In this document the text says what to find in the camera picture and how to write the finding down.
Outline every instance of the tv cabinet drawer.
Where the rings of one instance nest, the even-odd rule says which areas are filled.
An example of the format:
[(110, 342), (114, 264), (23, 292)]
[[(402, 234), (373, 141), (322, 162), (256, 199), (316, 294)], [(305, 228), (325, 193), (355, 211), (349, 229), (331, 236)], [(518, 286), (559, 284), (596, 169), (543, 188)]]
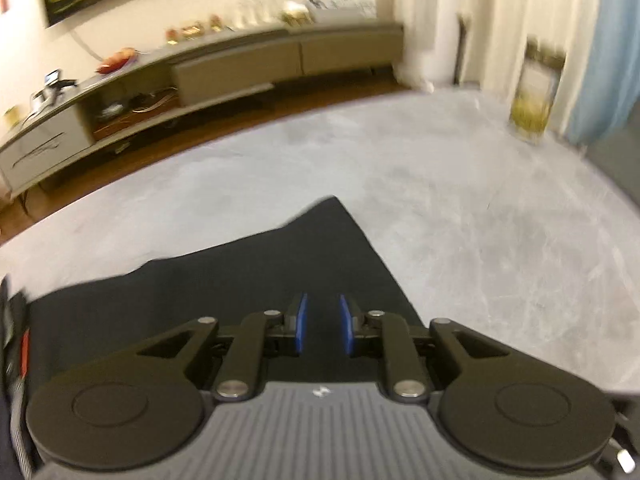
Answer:
[(400, 61), (401, 28), (318, 34), (300, 42), (305, 75), (340, 72)]
[(235, 48), (174, 66), (183, 106), (301, 75), (298, 42), (291, 40)]
[(11, 189), (17, 189), (91, 144), (84, 121), (72, 106), (2, 150), (0, 170)]

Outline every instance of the cable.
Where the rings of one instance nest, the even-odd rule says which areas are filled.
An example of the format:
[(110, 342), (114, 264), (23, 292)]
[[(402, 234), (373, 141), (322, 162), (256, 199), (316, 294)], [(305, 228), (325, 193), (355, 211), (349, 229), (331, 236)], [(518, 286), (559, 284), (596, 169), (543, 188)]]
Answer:
[(174, 95), (175, 94), (169, 94), (167, 96), (164, 96), (162, 99), (160, 99), (157, 103), (151, 105), (149, 108), (142, 108), (142, 110), (132, 110), (132, 112), (135, 114), (146, 114), (151, 110), (155, 110), (156, 108), (161, 107), (165, 102), (171, 99)]
[(48, 105), (43, 105), (40, 108), (38, 108), (38, 110), (34, 110), (33, 112), (31, 112), (29, 115), (27, 115), (23, 120), (20, 121), (20, 126), (18, 126), (18, 133), (22, 131), (22, 129), (24, 128), (24, 124), (31, 118), (34, 118), (36, 115), (38, 115), (41, 111), (44, 110), (44, 108), (46, 108)]
[(80, 48), (82, 48), (82, 50), (84, 50), (87, 54), (89, 54), (89, 56), (97, 59), (98, 61), (102, 61), (104, 58), (98, 56), (92, 49), (91, 47), (89, 47), (83, 40), (82, 38), (80, 38), (80, 36), (78, 36), (78, 33), (76, 32), (76, 30), (74, 28), (70, 28), (69, 30), (69, 35), (71, 36), (71, 38), (78, 44), (78, 46)]
[(20, 204), (20, 207), (24, 211), (24, 214), (27, 215), (29, 220), (31, 220), (33, 223), (36, 223), (37, 220), (33, 216), (31, 216), (31, 214), (29, 213), (29, 210), (27, 209), (27, 193), (28, 192), (29, 190), (27, 189), (26, 191), (18, 195), (18, 203)]

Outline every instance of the gray rug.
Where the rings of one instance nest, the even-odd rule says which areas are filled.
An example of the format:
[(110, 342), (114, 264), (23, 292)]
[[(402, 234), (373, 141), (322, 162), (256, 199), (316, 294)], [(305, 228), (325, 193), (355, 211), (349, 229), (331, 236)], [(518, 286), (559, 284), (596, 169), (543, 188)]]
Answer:
[(340, 198), (423, 320), (452, 317), (603, 388), (640, 390), (640, 217), (550, 139), (519, 142), (473, 91), (408, 92), (173, 156), (0, 248), (37, 298), (276, 227)]

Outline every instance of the wooden floor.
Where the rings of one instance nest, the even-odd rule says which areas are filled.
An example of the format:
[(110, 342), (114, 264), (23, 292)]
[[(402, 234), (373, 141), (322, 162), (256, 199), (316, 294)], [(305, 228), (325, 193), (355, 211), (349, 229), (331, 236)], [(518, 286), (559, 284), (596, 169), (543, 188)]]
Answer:
[(193, 146), (291, 114), (404, 90), (390, 71), (356, 72), (278, 85), (140, 132), (61, 170), (0, 212), (0, 244), (119, 178)]

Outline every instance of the metal pin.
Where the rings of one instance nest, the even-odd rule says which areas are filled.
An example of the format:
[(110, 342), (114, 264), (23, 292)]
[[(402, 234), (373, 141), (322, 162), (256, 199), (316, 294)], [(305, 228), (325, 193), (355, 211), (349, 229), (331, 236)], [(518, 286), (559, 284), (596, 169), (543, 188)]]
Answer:
[(244, 381), (231, 379), (223, 381), (218, 385), (218, 393), (227, 399), (237, 399), (245, 396), (249, 392), (249, 386)]
[(424, 395), (427, 391), (427, 388), (419, 381), (414, 381), (412, 379), (408, 379), (405, 381), (398, 381), (394, 385), (394, 392), (398, 394), (400, 397), (405, 397), (407, 399), (412, 399), (415, 397), (420, 397)]

